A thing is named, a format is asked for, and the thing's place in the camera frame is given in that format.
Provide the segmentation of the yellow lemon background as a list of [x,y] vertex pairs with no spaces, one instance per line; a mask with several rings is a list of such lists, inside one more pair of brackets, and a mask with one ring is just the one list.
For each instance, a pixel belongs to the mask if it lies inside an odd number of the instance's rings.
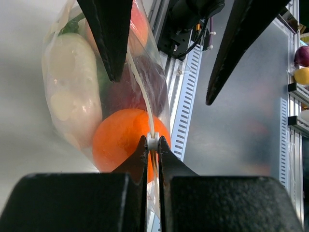
[[294,79],[301,85],[309,85],[309,67],[296,70],[294,72]]

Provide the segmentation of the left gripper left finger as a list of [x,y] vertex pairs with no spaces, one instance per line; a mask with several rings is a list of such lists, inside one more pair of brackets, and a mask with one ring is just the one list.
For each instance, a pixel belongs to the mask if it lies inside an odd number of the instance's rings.
[[22,177],[0,217],[3,232],[146,231],[147,142],[111,173]]

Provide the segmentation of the dark red apple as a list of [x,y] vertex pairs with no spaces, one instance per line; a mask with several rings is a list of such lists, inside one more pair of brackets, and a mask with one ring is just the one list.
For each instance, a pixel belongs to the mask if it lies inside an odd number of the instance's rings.
[[[159,116],[166,106],[167,85],[164,70],[156,62],[146,56],[133,58],[136,68],[143,81],[152,113]],[[129,108],[146,110],[139,84],[130,70],[128,63],[124,65],[120,82],[111,82],[99,91],[102,110],[105,116]]]

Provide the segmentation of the orange fruit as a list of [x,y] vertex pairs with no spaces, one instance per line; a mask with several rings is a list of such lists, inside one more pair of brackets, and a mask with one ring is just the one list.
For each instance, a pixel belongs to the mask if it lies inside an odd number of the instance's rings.
[[92,140],[94,165],[112,172],[136,150],[141,136],[150,132],[148,114],[141,109],[119,110],[101,122]]

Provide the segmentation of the green lettuce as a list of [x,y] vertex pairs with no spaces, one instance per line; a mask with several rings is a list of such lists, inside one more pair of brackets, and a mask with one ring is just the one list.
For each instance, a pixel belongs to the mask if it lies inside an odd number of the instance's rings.
[[60,30],[59,35],[65,33],[76,33],[81,35],[92,48],[96,57],[98,85],[100,91],[102,91],[105,87],[107,87],[110,84],[109,77],[107,75],[103,61],[100,57],[98,47],[94,40],[94,36],[92,34],[90,26],[83,13],[80,13],[76,17],[69,20],[68,23],[64,26],[64,28]]

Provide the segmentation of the purple onion background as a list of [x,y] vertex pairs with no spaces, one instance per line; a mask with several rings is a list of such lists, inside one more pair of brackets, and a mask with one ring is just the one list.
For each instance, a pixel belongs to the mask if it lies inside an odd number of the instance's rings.
[[294,65],[295,66],[309,66],[309,47],[301,46],[297,49],[294,57]]

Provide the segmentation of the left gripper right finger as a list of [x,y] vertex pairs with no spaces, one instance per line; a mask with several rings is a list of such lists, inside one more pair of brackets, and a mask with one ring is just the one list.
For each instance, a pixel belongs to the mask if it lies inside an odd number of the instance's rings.
[[269,176],[200,176],[158,142],[163,232],[300,232],[284,186]]

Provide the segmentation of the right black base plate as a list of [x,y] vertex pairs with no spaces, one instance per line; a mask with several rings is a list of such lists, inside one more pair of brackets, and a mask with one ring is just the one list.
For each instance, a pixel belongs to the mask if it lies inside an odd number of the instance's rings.
[[197,31],[199,32],[202,26],[195,23],[190,29],[180,29],[175,26],[167,14],[161,29],[159,40],[157,43],[158,50],[166,55],[184,61],[186,55],[180,57],[195,41]]

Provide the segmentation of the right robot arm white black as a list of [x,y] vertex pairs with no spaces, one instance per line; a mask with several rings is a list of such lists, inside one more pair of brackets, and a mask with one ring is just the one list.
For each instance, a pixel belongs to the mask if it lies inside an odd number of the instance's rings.
[[[169,12],[175,28],[192,27],[220,12],[223,0],[178,0]],[[123,71],[131,19],[131,0],[80,0],[99,54],[112,82]],[[211,73],[206,105],[211,105],[246,50],[288,4],[287,0],[236,0]]]

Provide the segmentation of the white radish green leaves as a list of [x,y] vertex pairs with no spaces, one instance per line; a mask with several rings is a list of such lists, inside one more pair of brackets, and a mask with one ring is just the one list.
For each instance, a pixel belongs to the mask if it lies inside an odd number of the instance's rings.
[[57,36],[42,56],[46,101],[60,135],[79,150],[90,147],[102,121],[97,64],[79,34]]

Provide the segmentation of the clear zip top bag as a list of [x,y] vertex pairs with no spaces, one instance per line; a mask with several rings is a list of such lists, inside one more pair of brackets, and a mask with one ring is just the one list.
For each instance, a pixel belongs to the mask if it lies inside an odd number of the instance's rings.
[[69,0],[44,38],[42,73],[52,122],[100,172],[112,172],[154,130],[170,141],[166,77],[143,4],[132,3],[128,48],[142,84],[125,63],[112,82],[99,57],[88,21]]

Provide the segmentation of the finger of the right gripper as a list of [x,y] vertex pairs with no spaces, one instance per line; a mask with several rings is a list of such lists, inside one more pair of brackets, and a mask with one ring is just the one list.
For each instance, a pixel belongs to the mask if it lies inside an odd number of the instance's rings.
[[131,0],[79,0],[112,82],[120,82],[126,59]]
[[206,105],[212,105],[236,65],[288,0],[236,0],[209,80]]

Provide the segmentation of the peach fruit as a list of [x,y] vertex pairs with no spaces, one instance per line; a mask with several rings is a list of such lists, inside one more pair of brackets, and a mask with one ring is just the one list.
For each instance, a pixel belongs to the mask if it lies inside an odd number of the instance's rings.
[[132,56],[143,53],[148,40],[148,21],[136,0],[132,3],[128,45]]

